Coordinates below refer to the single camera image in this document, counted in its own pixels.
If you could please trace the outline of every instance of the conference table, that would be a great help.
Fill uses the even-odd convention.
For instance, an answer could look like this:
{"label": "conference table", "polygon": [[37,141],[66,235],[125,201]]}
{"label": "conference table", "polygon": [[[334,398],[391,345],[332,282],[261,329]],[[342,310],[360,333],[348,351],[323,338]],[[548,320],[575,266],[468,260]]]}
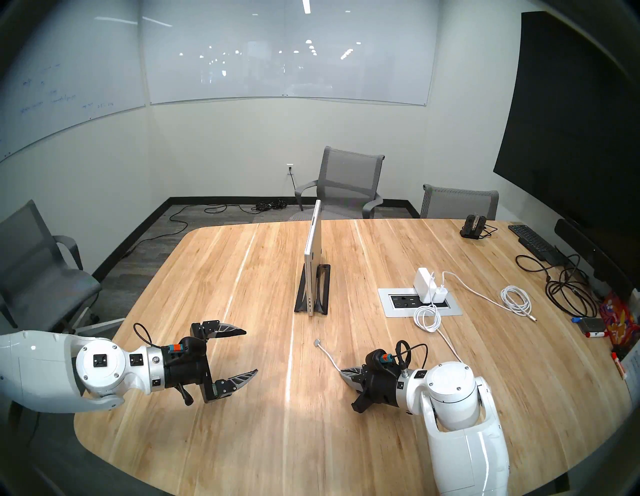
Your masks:
{"label": "conference table", "polygon": [[[450,277],[463,311],[441,330],[492,388],[509,451],[509,494],[566,472],[630,415],[631,400],[608,339],[586,339],[545,297],[544,273],[515,264],[524,253],[506,222],[483,240],[459,235],[463,221],[323,221],[323,262],[331,265],[328,315],[294,313],[309,222],[206,227],[187,234],[149,283],[114,342],[176,343],[191,323],[219,319],[247,334],[208,343],[213,380],[259,372],[232,396],[204,404],[200,389],[145,396],[130,390],[114,410],[78,413],[89,451],[175,495],[438,494],[424,421],[377,404],[355,413],[341,368],[362,365],[398,340],[429,347],[426,368],[455,360],[437,333],[411,318],[386,318],[378,288],[411,287],[418,267],[456,273],[494,300],[512,284],[531,298],[535,323],[502,310]],[[413,365],[424,358],[413,352]]]}

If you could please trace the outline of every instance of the wall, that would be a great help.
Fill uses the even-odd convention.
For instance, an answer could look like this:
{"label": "wall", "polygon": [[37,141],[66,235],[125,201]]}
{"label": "wall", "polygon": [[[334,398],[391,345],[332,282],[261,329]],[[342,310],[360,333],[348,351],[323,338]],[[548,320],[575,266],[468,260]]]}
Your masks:
{"label": "wall", "polygon": [[[498,220],[519,220],[550,243],[559,216],[493,172],[509,117],[520,54],[520,15],[542,10],[526,0],[445,0],[427,104],[425,182],[448,188],[497,189]],[[408,199],[419,210],[423,191]]]}
{"label": "wall", "polygon": [[33,199],[51,234],[74,238],[84,270],[93,272],[166,200],[151,193],[145,114],[92,120],[4,160],[0,220]]}
{"label": "wall", "polygon": [[[293,196],[317,179],[324,147],[384,154],[378,191],[407,198],[422,168],[423,106],[279,98],[150,108],[152,166],[166,196]],[[306,195],[315,195],[309,189]]]}

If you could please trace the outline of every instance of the black keyboard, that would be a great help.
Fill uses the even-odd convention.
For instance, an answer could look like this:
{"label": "black keyboard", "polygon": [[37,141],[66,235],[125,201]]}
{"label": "black keyboard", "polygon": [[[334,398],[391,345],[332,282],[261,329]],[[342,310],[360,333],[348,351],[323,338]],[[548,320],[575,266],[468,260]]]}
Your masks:
{"label": "black keyboard", "polygon": [[551,265],[562,265],[564,257],[550,243],[539,236],[531,227],[523,224],[509,226],[509,229],[518,236],[518,241],[527,248],[541,262]]}

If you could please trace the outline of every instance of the gray mesh chair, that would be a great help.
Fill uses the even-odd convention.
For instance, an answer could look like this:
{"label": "gray mesh chair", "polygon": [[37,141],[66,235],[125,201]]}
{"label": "gray mesh chair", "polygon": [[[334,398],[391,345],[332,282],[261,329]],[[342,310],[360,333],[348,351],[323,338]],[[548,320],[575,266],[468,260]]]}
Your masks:
{"label": "gray mesh chair", "polygon": [[[67,265],[57,243],[64,244],[78,268]],[[33,200],[0,223],[0,312],[14,328],[51,331],[62,322],[70,332],[96,333],[118,326],[124,319],[78,327],[65,316],[100,291],[100,283],[82,270],[76,242],[52,236]]]}
{"label": "gray mesh chair", "polygon": [[495,220],[498,209],[497,191],[438,188],[424,184],[421,219],[466,219],[469,214],[484,215]]}
{"label": "gray mesh chair", "polygon": [[296,188],[300,212],[289,220],[311,220],[313,208],[303,210],[302,192],[317,186],[322,201],[323,219],[371,219],[376,206],[382,204],[378,180],[384,155],[363,155],[325,147],[320,176]]}

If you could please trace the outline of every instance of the whiteboard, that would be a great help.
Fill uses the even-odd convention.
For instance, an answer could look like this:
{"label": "whiteboard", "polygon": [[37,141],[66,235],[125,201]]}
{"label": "whiteboard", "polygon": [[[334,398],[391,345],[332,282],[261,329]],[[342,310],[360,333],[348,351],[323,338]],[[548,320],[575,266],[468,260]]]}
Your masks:
{"label": "whiteboard", "polygon": [[311,14],[305,14],[301,0],[286,0],[286,96],[425,105],[438,5],[438,0],[310,0]]}
{"label": "whiteboard", "polygon": [[282,0],[151,0],[142,16],[151,103],[283,96]]}
{"label": "whiteboard", "polygon": [[138,4],[66,0],[0,83],[0,159],[54,132],[145,104]]}
{"label": "whiteboard", "polygon": [[426,103],[438,0],[309,5],[307,14],[301,0],[143,0],[151,103],[287,96]]}

